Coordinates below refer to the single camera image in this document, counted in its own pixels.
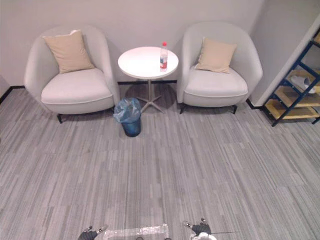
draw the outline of black chair leg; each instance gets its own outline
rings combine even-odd
[[[60,123],[60,124],[62,124],[61,114],[60,114],[60,113],[58,113],[58,115],[57,115],[56,117],[58,118],[59,123]]]
[[[180,114],[182,114],[185,110],[187,105],[185,105],[184,103],[180,103]]]
[[[232,113],[236,114],[236,111],[237,111],[237,108],[238,108],[237,105],[232,105],[232,107],[233,107],[233,112]]]
[[[316,124],[317,122],[319,122],[319,120],[320,120],[320,116],[317,117],[317,118],[312,122],[312,124]]]

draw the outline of plastic water bottle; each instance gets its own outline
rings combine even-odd
[[[167,61],[168,61],[167,42],[164,41],[162,43],[162,47],[160,50],[160,71],[161,72],[167,71]]]

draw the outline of white wall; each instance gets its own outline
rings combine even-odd
[[[265,0],[2,0],[2,75],[11,86],[23,85],[33,40],[44,30],[70,23],[88,23],[109,40],[114,75],[121,53],[135,47],[160,46],[180,54],[187,26],[209,20],[234,23],[251,32]],[[178,71],[167,79],[177,79]]]
[[[319,13],[319,0],[265,2],[251,35],[263,69],[263,77],[249,98],[254,106],[264,104],[295,62],[320,25],[313,25]]]
[[[1,26],[1,1],[0,1],[0,26]],[[0,97],[9,89],[10,85],[1,75],[1,59],[0,59]]]

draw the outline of plastic trash bag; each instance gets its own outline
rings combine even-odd
[[[134,97],[123,98],[114,108],[113,117],[118,123],[129,124],[137,121],[141,116],[141,106]]]

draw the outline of chair backrest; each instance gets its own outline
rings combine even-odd
[[[238,56],[245,54],[248,46],[253,45],[250,36],[240,27],[221,21],[206,21],[191,25],[183,36],[183,53],[190,64],[196,64],[203,38],[207,37],[219,42],[237,44],[230,66],[237,62]]]

